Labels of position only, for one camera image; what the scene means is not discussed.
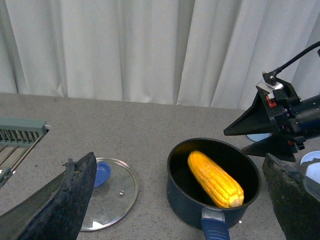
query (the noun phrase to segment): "gray dish rack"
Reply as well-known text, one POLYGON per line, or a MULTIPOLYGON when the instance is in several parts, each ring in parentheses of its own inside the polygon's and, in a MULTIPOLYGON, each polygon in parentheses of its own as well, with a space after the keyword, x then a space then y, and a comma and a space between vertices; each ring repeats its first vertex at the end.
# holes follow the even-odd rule
POLYGON ((0 117, 0 188, 46 133, 44 120, 0 117))

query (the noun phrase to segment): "pot handle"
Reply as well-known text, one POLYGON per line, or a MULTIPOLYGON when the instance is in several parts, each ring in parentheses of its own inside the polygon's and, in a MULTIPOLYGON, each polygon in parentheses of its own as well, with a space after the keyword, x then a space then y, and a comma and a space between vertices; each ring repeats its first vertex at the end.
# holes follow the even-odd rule
POLYGON ((201 226, 206 240, 230 240, 225 215, 221 211, 204 207, 201 226))

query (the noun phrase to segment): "blue handle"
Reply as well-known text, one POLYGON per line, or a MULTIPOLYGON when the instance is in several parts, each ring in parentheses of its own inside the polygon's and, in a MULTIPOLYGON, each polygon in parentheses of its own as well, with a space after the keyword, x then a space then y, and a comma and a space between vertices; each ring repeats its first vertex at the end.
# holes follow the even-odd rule
POLYGON ((201 218, 201 226, 206 240, 230 240, 227 223, 214 218, 201 218))

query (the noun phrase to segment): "white bowl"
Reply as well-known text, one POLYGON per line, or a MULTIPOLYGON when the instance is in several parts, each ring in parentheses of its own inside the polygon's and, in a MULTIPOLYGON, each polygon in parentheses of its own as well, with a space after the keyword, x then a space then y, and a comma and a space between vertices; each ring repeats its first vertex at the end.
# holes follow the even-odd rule
MULTIPOLYGON (((311 162, 313 159, 320 159, 320 151, 312 151, 304 155, 301 163, 311 162)), ((310 164, 306 169, 306 176, 320 184, 320 162, 310 164)))

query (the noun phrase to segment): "red component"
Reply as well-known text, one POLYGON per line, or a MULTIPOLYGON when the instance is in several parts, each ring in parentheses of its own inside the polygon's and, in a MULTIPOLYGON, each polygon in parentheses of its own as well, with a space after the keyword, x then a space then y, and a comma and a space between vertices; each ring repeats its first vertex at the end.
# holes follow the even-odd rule
POLYGON ((291 141, 291 140, 288 140, 288 144, 289 144, 290 146, 294 146, 294 145, 295 145, 295 142, 294 142, 294 141, 291 141))
POLYGON ((270 108, 274 108, 277 106, 276 102, 273 99, 270 99, 268 95, 265 96, 265 98, 266 98, 266 101, 268 102, 270 108))

